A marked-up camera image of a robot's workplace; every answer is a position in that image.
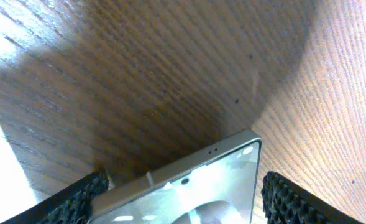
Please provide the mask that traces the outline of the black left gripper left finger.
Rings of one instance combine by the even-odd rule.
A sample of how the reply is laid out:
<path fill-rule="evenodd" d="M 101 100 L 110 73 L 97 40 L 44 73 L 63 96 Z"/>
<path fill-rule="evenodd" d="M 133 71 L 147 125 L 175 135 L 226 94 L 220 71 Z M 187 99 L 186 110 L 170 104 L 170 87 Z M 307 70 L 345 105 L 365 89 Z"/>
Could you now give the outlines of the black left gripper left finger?
<path fill-rule="evenodd" d="M 91 215 L 91 201 L 108 190 L 106 172 L 98 170 L 69 185 L 36 206 L 2 224 L 85 224 Z"/>

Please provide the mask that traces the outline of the Galaxy S25 Ultra smartphone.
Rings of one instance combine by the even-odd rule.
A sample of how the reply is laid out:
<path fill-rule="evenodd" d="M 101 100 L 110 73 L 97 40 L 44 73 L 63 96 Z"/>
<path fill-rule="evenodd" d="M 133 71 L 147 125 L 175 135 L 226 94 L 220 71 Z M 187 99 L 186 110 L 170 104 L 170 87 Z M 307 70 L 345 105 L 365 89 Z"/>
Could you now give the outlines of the Galaxy S25 Ultra smartphone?
<path fill-rule="evenodd" d="M 89 222 L 250 223 L 261 156 L 240 131 L 95 197 Z"/>

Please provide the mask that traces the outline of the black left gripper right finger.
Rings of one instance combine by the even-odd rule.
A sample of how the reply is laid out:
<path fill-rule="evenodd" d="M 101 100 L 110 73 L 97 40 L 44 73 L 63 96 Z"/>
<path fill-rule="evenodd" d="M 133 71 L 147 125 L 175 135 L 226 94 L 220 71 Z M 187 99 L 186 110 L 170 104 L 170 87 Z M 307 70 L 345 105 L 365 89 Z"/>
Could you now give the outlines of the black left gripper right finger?
<path fill-rule="evenodd" d="M 261 190 L 268 223 L 361 224 L 277 172 L 268 172 Z"/>

